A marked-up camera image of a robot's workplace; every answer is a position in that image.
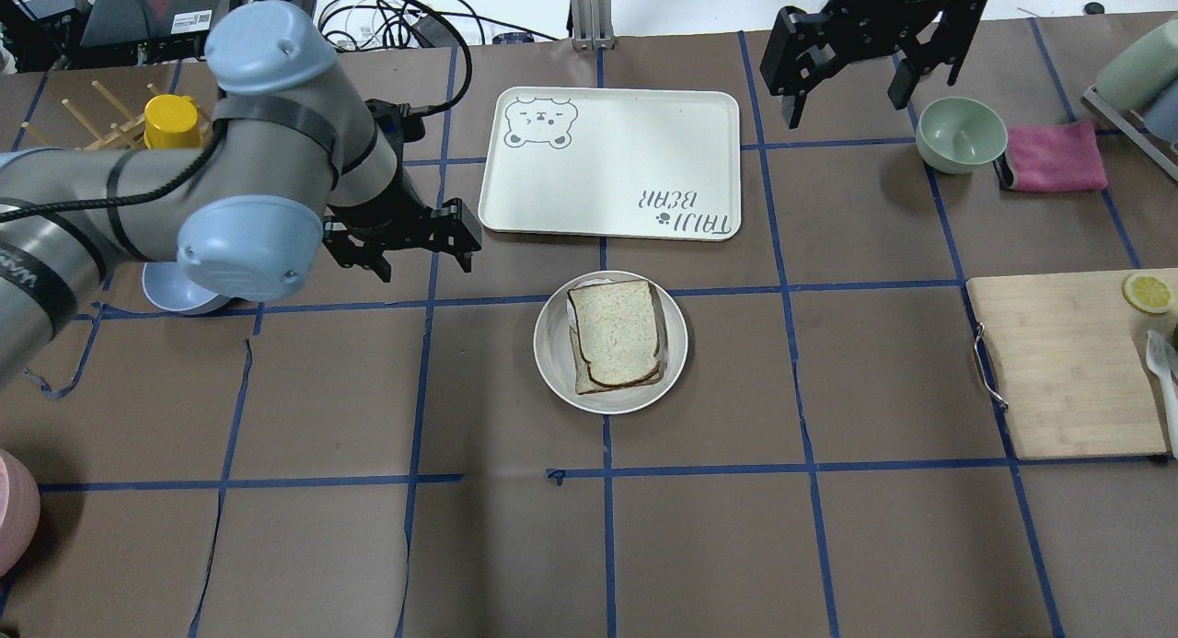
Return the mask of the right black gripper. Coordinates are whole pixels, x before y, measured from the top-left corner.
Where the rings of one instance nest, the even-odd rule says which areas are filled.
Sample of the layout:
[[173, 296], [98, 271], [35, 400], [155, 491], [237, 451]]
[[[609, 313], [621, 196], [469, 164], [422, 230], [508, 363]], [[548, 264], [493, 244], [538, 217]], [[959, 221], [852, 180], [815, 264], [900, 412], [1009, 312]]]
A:
[[807, 97], [851, 64], [900, 55], [887, 97], [907, 109], [916, 85], [939, 66], [954, 86], [990, 0], [859, 0], [851, 16], [823, 22], [820, 12], [780, 8], [760, 75], [780, 98], [787, 129], [799, 129]]

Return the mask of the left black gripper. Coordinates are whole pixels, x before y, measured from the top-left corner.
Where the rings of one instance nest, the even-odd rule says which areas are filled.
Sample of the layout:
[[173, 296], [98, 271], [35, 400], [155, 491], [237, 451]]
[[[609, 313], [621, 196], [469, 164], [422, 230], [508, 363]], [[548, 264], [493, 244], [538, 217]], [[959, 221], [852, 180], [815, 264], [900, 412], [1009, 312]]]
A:
[[391, 265], [383, 257], [386, 251], [454, 255], [459, 270], [471, 273], [474, 255], [483, 250], [482, 226], [466, 202], [455, 198], [430, 206], [404, 168], [397, 168], [388, 187], [370, 201], [329, 206], [320, 242], [336, 262], [366, 262], [380, 283], [391, 283]]

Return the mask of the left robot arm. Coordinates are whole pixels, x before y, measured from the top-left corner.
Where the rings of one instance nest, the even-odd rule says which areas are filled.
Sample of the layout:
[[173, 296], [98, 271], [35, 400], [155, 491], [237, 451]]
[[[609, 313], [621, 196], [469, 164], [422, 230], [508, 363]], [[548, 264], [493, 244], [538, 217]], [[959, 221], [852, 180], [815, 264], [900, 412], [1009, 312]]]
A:
[[383, 283], [392, 250], [470, 272], [476, 215], [459, 199], [425, 204], [401, 161], [421, 118], [450, 102], [363, 99], [312, 18], [279, 0], [231, 9], [205, 57], [225, 97], [201, 149], [4, 153], [4, 383], [123, 262], [174, 261], [203, 290], [253, 303], [298, 293], [320, 247]]

